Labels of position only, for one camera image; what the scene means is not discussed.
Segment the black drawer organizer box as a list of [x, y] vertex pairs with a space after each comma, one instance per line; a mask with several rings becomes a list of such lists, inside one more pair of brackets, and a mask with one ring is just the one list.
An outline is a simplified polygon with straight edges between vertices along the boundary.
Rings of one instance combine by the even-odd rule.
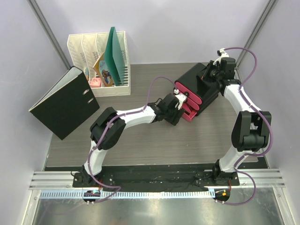
[[219, 94], [218, 82], [206, 82], [203, 80], [205, 70], [206, 66], [204, 64], [197, 63], [176, 80], [202, 99], [200, 110], [198, 110], [196, 116], [204, 111]]

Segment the pink top drawer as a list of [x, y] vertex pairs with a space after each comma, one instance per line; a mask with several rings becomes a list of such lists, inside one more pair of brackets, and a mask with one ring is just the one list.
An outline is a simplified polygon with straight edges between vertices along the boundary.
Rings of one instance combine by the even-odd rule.
[[176, 88], [183, 94], [188, 93], [188, 98], [191, 99], [192, 101], [194, 101], [196, 104], [198, 104], [198, 105], [202, 104], [202, 99], [199, 96], [197, 96], [195, 93], [193, 93], [190, 89], [185, 87], [183, 84], [176, 81], [175, 85], [176, 85]]

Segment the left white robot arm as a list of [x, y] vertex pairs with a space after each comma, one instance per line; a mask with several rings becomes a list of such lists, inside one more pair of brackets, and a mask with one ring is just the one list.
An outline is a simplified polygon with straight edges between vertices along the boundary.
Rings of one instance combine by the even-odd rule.
[[183, 104], [186, 100], [187, 96], [182, 93], [170, 93], [157, 103], [147, 103], [133, 110], [116, 111], [112, 107], [106, 108], [90, 127], [91, 148], [83, 166], [83, 181], [89, 187], [95, 187], [99, 183], [107, 151], [116, 145], [125, 129], [162, 120], [175, 126], [185, 111]]

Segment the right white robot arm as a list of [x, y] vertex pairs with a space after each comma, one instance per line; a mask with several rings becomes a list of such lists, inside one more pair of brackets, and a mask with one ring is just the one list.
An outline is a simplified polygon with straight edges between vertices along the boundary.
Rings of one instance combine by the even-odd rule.
[[211, 181], [215, 185], [226, 185], [238, 178], [238, 166], [249, 156], [265, 148], [269, 143], [271, 114], [261, 111], [244, 92], [240, 80], [235, 79], [236, 61], [227, 53], [220, 54], [208, 65], [203, 78], [214, 81], [237, 114], [231, 142], [227, 153], [214, 165]]

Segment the pink drawer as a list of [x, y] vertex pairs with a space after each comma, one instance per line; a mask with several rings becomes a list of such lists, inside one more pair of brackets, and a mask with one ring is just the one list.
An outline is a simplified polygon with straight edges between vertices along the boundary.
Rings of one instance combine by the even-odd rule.
[[194, 101], [196, 104], [198, 104], [198, 105], [202, 104], [202, 99], [199, 96], [197, 96], [195, 93], [193, 93], [190, 89], [185, 87], [183, 84], [176, 81], [175, 85], [176, 85], [176, 88], [183, 94], [188, 93], [188, 98], [191, 99], [192, 101]]
[[197, 115], [198, 111], [194, 108], [190, 107], [189, 105], [183, 105], [182, 109], [184, 109], [184, 113], [182, 115], [182, 118], [185, 119], [188, 122], [191, 122], [192, 119]]
[[187, 100], [185, 102], [188, 106], [190, 106], [193, 110], [200, 110], [200, 105], [202, 104], [201, 98], [196, 95], [187, 96]]

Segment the pink bottom drawer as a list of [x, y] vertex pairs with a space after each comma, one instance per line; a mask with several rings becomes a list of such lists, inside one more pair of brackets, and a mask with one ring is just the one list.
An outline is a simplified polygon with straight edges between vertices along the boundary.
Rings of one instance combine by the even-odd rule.
[[182, 115], [182, 118], [185, 119], [188, 122], [191, 122], [192, 119], [197, 115], [198, 111], [194, 108], [190, 107], [189, 105], [183, 105], [182, 109], [184, 109], [184, 113]]

